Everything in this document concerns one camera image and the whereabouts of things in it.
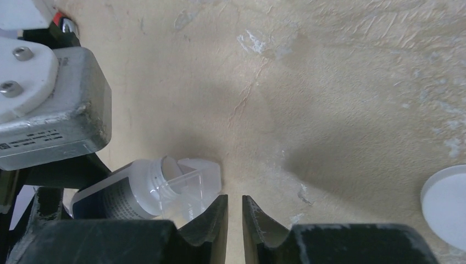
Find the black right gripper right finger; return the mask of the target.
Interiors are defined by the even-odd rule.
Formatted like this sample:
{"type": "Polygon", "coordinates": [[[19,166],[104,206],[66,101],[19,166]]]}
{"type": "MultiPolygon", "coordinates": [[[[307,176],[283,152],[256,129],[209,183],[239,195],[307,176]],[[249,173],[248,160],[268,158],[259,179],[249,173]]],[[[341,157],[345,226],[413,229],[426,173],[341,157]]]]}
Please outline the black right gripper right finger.
{"type": "Polygon", "coordinates": [[[242,197],[246,263],[437,263],[423,237],[402,224],[296,224],[287,229],[242,197]]]}

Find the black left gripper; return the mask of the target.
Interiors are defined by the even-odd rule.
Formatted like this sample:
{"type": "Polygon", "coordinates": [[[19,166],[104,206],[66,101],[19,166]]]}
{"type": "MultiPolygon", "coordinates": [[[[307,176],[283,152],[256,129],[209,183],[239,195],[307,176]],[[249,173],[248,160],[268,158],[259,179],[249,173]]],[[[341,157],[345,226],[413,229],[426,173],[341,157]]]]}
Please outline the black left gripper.
{"type": "Polygon", "coordinates": [[[1,263],[18,263],[43,228],[71,218],[63,205],[65,189],[83,189],[103,180],[111,171],[95,154],[64,159],[30,168],[1,171],[1,263]],[[20,190],[38,187],[13,224],[20,190]]]}

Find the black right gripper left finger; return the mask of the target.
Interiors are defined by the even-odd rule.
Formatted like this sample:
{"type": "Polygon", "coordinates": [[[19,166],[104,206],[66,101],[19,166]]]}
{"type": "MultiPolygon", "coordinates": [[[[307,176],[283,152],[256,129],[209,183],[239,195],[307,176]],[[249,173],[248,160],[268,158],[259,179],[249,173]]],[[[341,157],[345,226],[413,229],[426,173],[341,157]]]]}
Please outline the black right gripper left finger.
{"type": "Polygon", "coordinates": [[[228,196],[181,228],[170,220],[57,220],[32,227],[8,263],[224,263],[228,196]]]}

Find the clear plastic pill organizer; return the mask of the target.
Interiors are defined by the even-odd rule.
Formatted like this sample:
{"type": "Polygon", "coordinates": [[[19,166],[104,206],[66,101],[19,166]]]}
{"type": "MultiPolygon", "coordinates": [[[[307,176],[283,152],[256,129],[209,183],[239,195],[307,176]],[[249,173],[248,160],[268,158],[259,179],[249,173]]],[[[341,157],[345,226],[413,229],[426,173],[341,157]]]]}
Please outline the clear plastic pill organizer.
{"type": "Polygon", "coordinates": [[[171,220],[177,227],[200,216],[222,190],[220,165],[212,161],[165,157],[161,170],[159,218],[171,220]]]}

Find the white capped dark pill bottle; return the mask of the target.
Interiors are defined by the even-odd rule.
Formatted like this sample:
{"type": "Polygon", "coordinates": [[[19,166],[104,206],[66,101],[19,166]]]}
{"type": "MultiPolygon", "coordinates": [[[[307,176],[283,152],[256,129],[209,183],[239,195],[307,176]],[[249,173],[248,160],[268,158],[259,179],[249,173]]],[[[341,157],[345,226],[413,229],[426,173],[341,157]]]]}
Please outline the white capped dark pill bottle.
{"type": "Polygon", "coordinates": [[[79,190],[69,211],[74,219],[153,219],[162,215],[163,199],[180,194],[167,184],[182,175],[174,158],[138,159],[79,190]]]}

